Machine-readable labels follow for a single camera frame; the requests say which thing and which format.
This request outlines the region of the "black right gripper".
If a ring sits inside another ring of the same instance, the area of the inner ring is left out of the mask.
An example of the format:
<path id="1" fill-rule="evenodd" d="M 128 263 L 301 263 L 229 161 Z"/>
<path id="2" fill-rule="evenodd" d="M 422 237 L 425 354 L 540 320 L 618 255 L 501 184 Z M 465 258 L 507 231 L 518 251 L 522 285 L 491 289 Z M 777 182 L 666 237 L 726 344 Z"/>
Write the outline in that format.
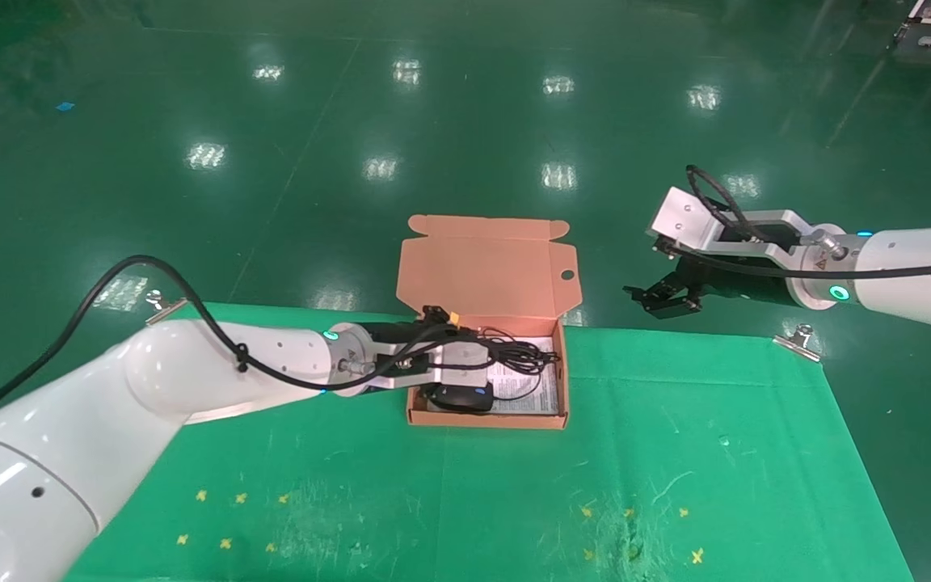
<path id="1" fill-rule="evenodd" d="M 755 227 L 766 235 L 766 242 L 776 243 L 784 251 L 798 243 L 794 228 L 778 225 L 760 225 Z M 722 242 L 743 242 L 745 237 L 736 229 L 724 227 Z M 668 260 L 676 260 L 682 255 L 677 250 L 676 240 L 657 234 L 653 247 L 656 253 L 665 255 Z M 777 268 L 769 259 L 747 257 L 715 257 L 721 261 L 740 263 L 754 268 Z M 746 296 L 751 301 L 776 303 L 776 305 L 799 306 L 792 298 L 786 280 L 769 279 L 769 277 L 746 276 L 717 268 L 709 268 L 698 262 L 680 258 L 675 273 L 658 280 L 653 286 L 642 289 L 624 286 L 623 292 L 630 296 L 632 302 L 638 303 L 644 312 L 658 320 L 675 319 L 701 312 L 702 295 L 716 295 L 727 298 Z"/>

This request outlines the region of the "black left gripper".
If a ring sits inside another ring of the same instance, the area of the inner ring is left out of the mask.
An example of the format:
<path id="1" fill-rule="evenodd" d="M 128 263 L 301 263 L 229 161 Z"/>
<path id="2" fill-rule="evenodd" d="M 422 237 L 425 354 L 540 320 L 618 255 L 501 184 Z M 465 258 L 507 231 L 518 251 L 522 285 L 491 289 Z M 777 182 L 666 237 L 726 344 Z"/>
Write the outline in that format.
<path id="1" fill-rule="evenodd" d="M 361 351 L 370 360 L 400 351 L 403 358 L 417 357 L 466 337 L 466 331 L 447 322 L 367 322 L 360 327 L 369 336 Z"/>

